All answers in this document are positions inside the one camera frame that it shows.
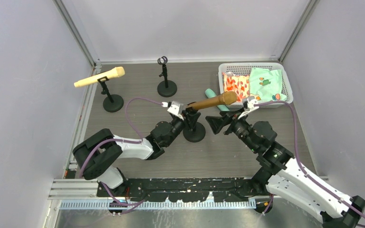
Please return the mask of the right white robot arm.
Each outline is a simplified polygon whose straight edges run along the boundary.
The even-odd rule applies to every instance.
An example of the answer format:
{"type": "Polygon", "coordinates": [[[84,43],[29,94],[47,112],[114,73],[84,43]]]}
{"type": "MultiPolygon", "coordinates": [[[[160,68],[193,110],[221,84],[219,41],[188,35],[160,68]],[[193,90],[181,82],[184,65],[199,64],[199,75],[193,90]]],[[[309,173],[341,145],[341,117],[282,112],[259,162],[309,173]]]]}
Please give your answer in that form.
{"type": "Polygon", "coordinates": [[[291,151],[276,142],[277,133],[269,122],[249,124],[234,112],[205,119],[214,134],[227,127],[225,135],[235,134],[257,154],[261,168],[252,179],[268,193],[303,209],[325,228],[357,226],[365,200],[341,193],[307,169],[291,151]]]}

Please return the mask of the gold microphone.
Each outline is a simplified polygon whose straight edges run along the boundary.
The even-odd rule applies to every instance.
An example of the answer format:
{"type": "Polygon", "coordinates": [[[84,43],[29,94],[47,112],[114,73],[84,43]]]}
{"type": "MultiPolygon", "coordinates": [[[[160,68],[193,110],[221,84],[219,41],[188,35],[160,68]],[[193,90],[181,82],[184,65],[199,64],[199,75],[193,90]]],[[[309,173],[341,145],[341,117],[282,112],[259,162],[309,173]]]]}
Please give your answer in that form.
{"type": "Polygon", "coordinates": [[[218,105],[231,105],[237,101],[237,94],[233,91],[224,92],[212,98],[208,98],[199,102],[194,102],[186,107],[186,110],[192,109],[199,111],[201,109],[206,109],[209,107],[214,107],[218,105]]]}

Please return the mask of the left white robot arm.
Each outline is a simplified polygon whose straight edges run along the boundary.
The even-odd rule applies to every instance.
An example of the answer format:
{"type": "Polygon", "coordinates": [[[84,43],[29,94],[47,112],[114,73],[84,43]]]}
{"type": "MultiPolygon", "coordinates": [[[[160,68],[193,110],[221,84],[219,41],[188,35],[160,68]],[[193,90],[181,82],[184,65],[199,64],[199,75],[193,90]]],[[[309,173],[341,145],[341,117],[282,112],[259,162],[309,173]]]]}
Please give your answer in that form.
{"type": "Polygon", "coordinates": [[[85,180],[96,179],[110,189],[123,185],[126,178],[113,166],[119,158],[154,160],[164,153],[179,134],[191,141],[190,133],[201,127],[198,111],[184,110],[182,118],[172,117],[170,122],[158,122],[150,134],[142,139],[122,138],[104,128],[77,145],[72,153],[85,180]]]}

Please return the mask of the black mic stand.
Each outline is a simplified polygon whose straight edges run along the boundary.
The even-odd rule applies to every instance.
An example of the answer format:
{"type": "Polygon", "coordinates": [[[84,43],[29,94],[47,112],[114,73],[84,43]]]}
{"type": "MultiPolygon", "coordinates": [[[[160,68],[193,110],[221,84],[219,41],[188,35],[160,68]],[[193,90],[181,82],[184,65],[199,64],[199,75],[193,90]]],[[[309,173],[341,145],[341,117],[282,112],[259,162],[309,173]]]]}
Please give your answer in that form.
{"type": "Polygon", "coordinates": [[[115,113],[119,111],[124,106],[124,99],[120,95],[111,94],[106,85],[106,81],[109,79],[107,77],[99,78],[97,81],[102,87],[101,94],[107,97],[103,100],[103,108],[109,113],[115,113]]]}
{"type": "Polygon", "coordinates": [[[189,142],[193,142],[193,143],[197,143],[200,142],[201,140],[204,139],[206,134],[206,130],[203,126],[203,124],[197,122],[196,124],[196,129],[195,131],[191,131],[189,130],[186,126],[183,130],[183,136],[184,138],[189,141],[189,142]]]}
{"type": "Polygon", "coordinates": [[[167,64],[168,58],[162,56],[157,59],[157,63],[162,66],[162,73],[159,77],[163,77],[164,81],[160,82],[157,86],[157,92],[162,97],[171,97],[177,92],[177,85],[175,82],[168,80],[167,64]]]}

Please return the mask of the beige microphone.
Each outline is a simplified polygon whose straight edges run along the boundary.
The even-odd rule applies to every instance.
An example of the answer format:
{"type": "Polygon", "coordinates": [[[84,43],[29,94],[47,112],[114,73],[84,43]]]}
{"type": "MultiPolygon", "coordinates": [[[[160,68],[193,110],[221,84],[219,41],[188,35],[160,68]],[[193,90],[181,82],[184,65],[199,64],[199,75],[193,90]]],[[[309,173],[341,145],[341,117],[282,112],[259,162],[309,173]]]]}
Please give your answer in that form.
{"type": "Polygon", "coordinates": [[[83,86],[87,86],[90,84],[94,84],[97,82],[101,82],[101,81],[106,81],[112,78],[119,78],[125,75],[125,70],[123,67],[119,66],[119,67],[114,67],[113,69],[94,75],[94,76],[90,76],[84,79],[81,79],[77,82],[74,83],[74,87],[83,87],[83,86]]]}

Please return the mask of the mint green microphone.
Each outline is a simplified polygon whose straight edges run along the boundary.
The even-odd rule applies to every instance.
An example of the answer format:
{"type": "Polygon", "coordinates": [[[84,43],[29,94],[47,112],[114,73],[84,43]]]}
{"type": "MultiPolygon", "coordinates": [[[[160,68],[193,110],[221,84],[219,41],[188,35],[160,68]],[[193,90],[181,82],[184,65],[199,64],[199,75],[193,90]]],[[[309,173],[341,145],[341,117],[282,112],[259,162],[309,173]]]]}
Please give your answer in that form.
{"type": "MultiPolygon", "coordinates": [[[[212,89],[208,88],[205,90],[205,96],[207,98],[214,98],[214,97],[216,97],[216,93],[212,89]]],[[[217,105],[217,107],[220,111],[229,111],[229,108],[226,105],[221,104],[221,105],[217,105]]]]}

